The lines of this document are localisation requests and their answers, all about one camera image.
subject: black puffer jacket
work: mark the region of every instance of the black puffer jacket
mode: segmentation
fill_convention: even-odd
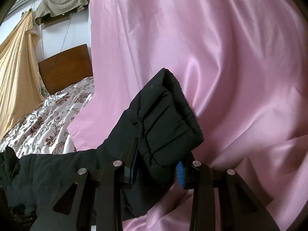
[[[10,147],[0,153],[0,185],[8,204],[39,216],[68,179],[85,167],[118,160],[138,137],[138,178],[122,191],[122,219],[144,215],[173,182],[174,165],[203,141],[202,132],[178,81],[161,69],[136,95],[109,137],[97,149],[64,155],[30,154],[18,159]]]

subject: silver screw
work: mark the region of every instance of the silver screw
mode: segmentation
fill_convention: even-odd
[[[78,170],[78,174],[80,175],[84,175],[86,172],[87,172],[87,169],[84,167]]]
[[[231,176],[235,175],[235,171],[233,169],[228,169],[227,173]]]
[[[193,164],[195,167],[199,167],[199,166],[201,166],[201,161],[193,161],[192,164]]]
[[[121,162],[121,161],[114,161],[114,162],[113,162],[113,165],[114,165],[115,167],[119,167],[119,166],[122,165],[122,162]]]

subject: yellow curtain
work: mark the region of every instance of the yellow curtain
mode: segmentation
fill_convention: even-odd
[[[34,48],[32,10],[24,14],[0,45],[0,140],[44,100]]]

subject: floral pattern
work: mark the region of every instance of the floral pattern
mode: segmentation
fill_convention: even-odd
[[[88,77],[48,96],[32,113],[25,115],[0,140],[0,152],[12,147],[20,158],[31,153],[64,154],[76,149],[67,126],[91,100],[93,77]]]

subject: pink cloth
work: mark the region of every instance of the pink cloth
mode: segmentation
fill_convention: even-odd
[[[196,159],[237,167],[285,231],[308,199],[307,23],[292,0],[91,0],[95,94],[68,130],[96,148],[162,67],[205,137]],[[188,230],[175,184],[126,231]]]

